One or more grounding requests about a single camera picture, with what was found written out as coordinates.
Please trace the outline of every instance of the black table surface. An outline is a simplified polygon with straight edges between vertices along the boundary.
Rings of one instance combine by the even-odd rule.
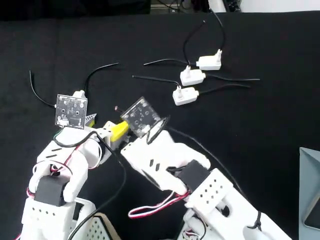
[[[214,54],[222,35],[212,14],[139,15],[0,23],[0,235],[20,233],[26,187],[37,156],[52,139],[56,94],[72,95],[96,67],[120,62],[97,73],[89,86],[88,114],[97,127],[118,121],[115,106],[128,108],[144,96],[169,125],[197,138],[233,173],[250,202],[298,239],[299,147],[320,149],[320,14],[220,14],[226,43],[221,73],[261,78],[251,89],[199,96],[175,106],[174,85],[131,78],[132,74],[178,80],[185,66],[143,66],[160,58],[183,59],[182,43],[202,20],[207,24],[187,45],[192,61]],[[221,84],[206,79],[199,90]],[[199,149],[172,134],[176,141]],[[218,168],[220,166],[210,159]],[[103,212],[122,239],[164,239],[178,231],[185,208],[177,203],[153,216],[131,220],[134,207],[161,201],[161,192],[128,163],[127,183]],[[79,196],[99,206],[118,189],[123,172],[111,158],[88,174]]]

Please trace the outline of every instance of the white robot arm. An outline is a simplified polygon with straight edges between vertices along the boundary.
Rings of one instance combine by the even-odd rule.
[[[121,154],[160,190],[171,190],[179,195],[189,191],[189,196],[184,199],[188,211],[183,217],[185,224],[179,240],[290,240],[266,214],[257,211],[217,168],[209,172],[210,162],[203,154],[185,144],[175,143],[166,130],[161,131],[151,144],[147,144],[146,136],[136,139],[123,148]],[[182,169],[193,160],[208,172],[208,176],[190,191],[181,178],[167,170],[170,167]],[[222,211],[226,207],[227,215]]]
[[[21,221],[21,240],[66,240],[71,230],[96,209],[92,202],[77,196],[88,178],[88,170],[103,164],[111,152],[96,134],[81,144],[63,147],[81,142],[93,131],[114,150],[127,134],[128,124],[108,121],[98,129],[64,127],[54,136],[55,140],[41,152],[33,167]],[[82,208],[74,221],[77,203]],[[84,239],[89,223],[77,231],[74,240]]]

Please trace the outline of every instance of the black wire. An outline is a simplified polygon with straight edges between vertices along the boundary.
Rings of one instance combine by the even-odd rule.
[[[163,117],[159,120],[162,121],[162,124],[160,126],[160,128],[158,129],[158,131],[149,139],[149,136],[150,136],[150,131],[148,131],[148,133],[146,134],[146,144],[149,145],[151,144],[157,137],[158,135],[162,132],[162,130],[166,127],[166,125],[168,124],[170,120],[170,116],[166,116],[166,117]]]
[[[204,90],[204,91],[199,91],[199,94],[208,94],[208,93],[212,93],[212,92],[216,92],[219,90],[224,90],[224,89],[229,89],[229,88],[246,88],[246,89],[250,89],[251,86],[248,85],[243,85],[243,84],[225,84],[225,85],[221,85],[215,88],[211,88],[208,90]]]
[[[206,226],[206,223],[200,217],[198,219],[201,221],[201,223],[202,223],[202,225],[204,227],[204,233],[203,233],[202,237],[199,239],[199,240],[202,240],[205,237],[206,233],[207,233],[207,226]]]
[[[55,136],[53,137],[53,141],[54,141],[58,146],[60,146],[60,147],[62,147],[62,148],[74,148],[74,147],[77,147],[77,146],[85,143],[85,141],[87,141],[93,134],[96,134],[96,135],[98,136],[98,133],[97,133],[96,131],[91,131],[91,132],[89,132],[88,135],[85,136],[81,141],[76,142],[76,143],[73,143],[73,144],[63,144],[63,143],[59,142],[59,141],[57,140],[57,136],[59,136],[59,134],[57,134],[57,135],[55,135]]]
[[[175,84],[178,87],[180,87],[180,84],[177,81],[163,79],[163,78],[159,78],[159,77],[132,75],[132,78],[134,78],[134,79],[146,79],[146,80],[152,80],[152,81],[158,81],[158,82],[171,83],[171,84]]]
[[[170,173],[175,173],[175,172],[180,172],[182,171],[186,166],[181,166],[181,167],[168,167],[166,170]]]
[[[212,74],[212,73],[206,73],[205,76],[206,77],[213,77],[213,78],[220,79],[223,81],[230,81],[230,82],[260,81],[260,78],[228,78],[225,76],[220,76],[220,75],[216,75],[216,74]]]
[[[118,163],[120,164],[120,166],[123,169],[123,180],[122,180],[122,184],[120,186],[120,188],[115,192],[114,195],[112,195],[112,197],[110,197],[107,201],[105,201],[102,205],[100,205],[100,207],[98,207],[95,211],[93,211],[92,213],[90,213],[85,219],[82,220],[82,222],[79,223],[78,226],[75,227],[75,229],[72,231],[72,233],[70,234],[68,240],[72,240],[72,238],[76,235],[76,233],[79,231],[79,229],[89,220],[91,219],[96,213],[98,213],[99,211],[101,211],[103,208],[105,208],[111,201],[113,201],[118,195],[119,193],[122,191],[122,189],[124,188],[124,185],[127,181],[127,171],[124,167],[124,165],[118,161]]]
[[[171,3],[170,3],[170,7],[172,6],[172,4],[174,4],[174,2],[175,2],[176,0],[173,0]]]
[[[175,10],[175,11],[180,12],[179,9],[176,9],[176,8],[172,7],[171,5],[167,5],[167,4],[165,4],[164,2],[162,2],[161,0],[157,0],[157,1],[158,1],[159,3],[161,3],[162,5],[166,6],[167,8],[169,8],[169,9],[172,9],[172,10]]]
[[[99,72],[107,67],[111,67],[111,66],[114,66],[114,65],[118,65],[119,62],[116,62],[116,63],[112,63],[112,64],[108,64],[108,65],[104,65],[104,66],[100,66],[98,68],[96,68],[95,70],[93,70],[85,79],[84,81],[84,87],[83,87],[83,90],[86,94],[86,96],[88,97],[88,86],[89,86],[89,81],[90,81],[90,78],[93,76],[93,74],[95,74],[96,72]]]
[[[112,197],[110,197],[107,201],[105,201],[102,205],[100,205],[100,207],[98,207],[95,211],[93,211],[92,213],[90,213],[85,219],[83,219],[78,226],[76,226],[76,228],[72,231],[72,233],[70,234],[68,240],[71,240],[76,233],[79,231],[79,229],[89,220],[91,219],[96,213],[98,213],[99,211],[101,211],[103,208],[105,208],[111,201],[113,201],[118,195],[119,193],[122,191],[122,189],[124,188],[124,185],[127,181],[127,171],[124,167],[124,165],[119,161],[119,156],[117,155],[117,153],[115,151],[113,151],[110,146],[108,144],[105,143],[105,141],[102,139],[102,137],[96,132],[96,131],[92,131],[90,132],[85,138],[83,138],[81,141],[74,143],[74,144],[63,144],[59,141],[57,141],[56,136],[53,137],[54,142],[63,148],[73,148],[75,146],[78,146],[80,144],[83,144],[86,140],[89,139],[90,136],[92,136],[93,134],[96,134],[97,138],[103,143],[103,145],[118,159],[118,163],[120,164],[120,166],[123,169],[123,180],[122,180],[122,184],[120,186],[120,188],[112,195]]]
[[[143,66],[147,66],[147,65],[151,65],[151,64],[156,64],[156,63],[160,63],[160,62],[166,62],[166,61],[169,61],[169,62],[176,62],[176,63],[180,63],[180,64],[188,64],[187,61],[183,61],[183,60],[180,60],[180,59],[175,59],[175,58],[163,58],[163,59],[159,59],[159,60],[156,60],[156,61],[150,61],[150,62],[146,62],[143,64]],[[192,67],[196,67],[196,64],[195,63],[190,63],[190,66]]]
[[[206,153],[208,153],[212,158],[214,158],[214,159],[216,160],[216,162],[217,162],[217,163],[223,168],[223,170],[229,175],[231,181],[232,181],[233,184],[236,186],[237,190],[238,190],[245,198],[247,198],[246,195],[245,195],[245,193],[244,193],[244,191],[241,189],[239,183],[237,182],[237,180],[235,179],[235,177],[231,174],[231,172],[230,172],[230,171],[226,168],[226,166],[220,161],[220,159],[217,158],[212,152],[210,152],[205,146],[203,146],[203,145],[201,144],[201,142],[199,142],[199,141],[198,141],[197,139],[195,139],[194,137],[192,137],[192,136],[190,136],[190,135],[188,135],[188,134],[186,134],[186,133],[184,133],[184,132],[182,132],[182,131],[179,131],[179,130],[174,129],[174,128],[171,127],[171,126],[167,126],[166,128],[167,128],[169,131],[174,132],[174,133],[176,133],[176,134],[179,134],[179,135],[181,135],[181,136],[183,136],[183,137],[185,137],[185,138],[188,138],[188,139],[194,141],[196,144],[198,144]]]
[[[249,228],[249,229],[256,229],[256,228],[258,228],[260,231],[262,231],[262,229],[261,229],[261,212],[260,212],[260,211],[258,211],[258,216],[257,216],[257,218],[256,218],[256,220],[255,220],[254,225],[253,225],[253,226],[248,226],[248,228]]]
[[[220,26],[220,29],[221,29],[221,32],[222,32],[222,43],[221,43],[221,46],[220,46],[220,50],[222,50],[225,46],[225,43],[226,43],[226,32],[225,32],[225,28],[220,20],[220,18],[218,17],[218,15],[211,9],[211,12],[214,14],[215,18],[217,19],[218,23],[219,23],[219,26]]]
[[[186,45],[189,42],[190,38],[196,33],[198,32],[202,26],[206,23],[206,21],[202,21],[202,23],[199,26],[196,26],[189,34],[188,36],[186,36],[184,42],[183,42],[183,55],[184,55],[184,59],[185,61],[188,63],[189,66],[191,66],[191,63],[187,57],[187,53],[186,53]]]
[[[36,92],[35,87],[34,87],[34,74],[31,72],[31,70],[29,70],[29,79],[30,79],[30,85],[31,85],[31,89],[33,94],[37,97],[37,99],[39,99],[42,103],[44,103],[45,105],[49,106],[50,108],[55,109],[55,105],[50,104],[48,102],[46,102],[45,100],[43,100]]]
[[[59,142],[57,140],[57,136],[59,136],[59,134],[56,134],[54,137],[53,137],[53,141],[59,146],[59,147],[62,147],[62,148],[74,148],[74,147],[77,147],[83,143],[85,143],[92,135],[96,134],[96,137],[103,143],[103,145],[105,145],[106,149],[108,149],[110,151],[110,153],[112,153],[113,155],[117,156],[116,152],[114,152],[111,147],[105,143],[105,141],[103,140],[103,138],[96,132],[96,131],[91,131],[88,133],[87,136],[85,136],[81,141],[79,142],[76,142],[76,143],[72,143],[72,144],[63,144],[61,142]]]

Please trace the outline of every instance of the circuit board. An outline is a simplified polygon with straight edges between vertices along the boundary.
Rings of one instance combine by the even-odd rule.
[[[57,95],[55,124],[61,127],[84,129],[88,99],[68,95]]]
[[[160,121],[159,115],[143,96],[124,111],[121,118],[129,124],[130,129],[139,138],[147,134]]]

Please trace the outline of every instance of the white power adapter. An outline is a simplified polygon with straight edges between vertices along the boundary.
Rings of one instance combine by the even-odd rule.
[[[181,88],[178,86],[172,93],[174,103],[177,106],[192,103],[197,100],[198,96],[199,92],[194,87]]]
[[[218,50],[215,55],[201,56],[196,62],[196,66],[204,71],[219,70],[221,68],[222,50]]]
[[[186,66],[185,70],[180,73],[180,80],[183,86],[200,84],[205,78],[206,75],[200,69],[191,70],[190,66]]]

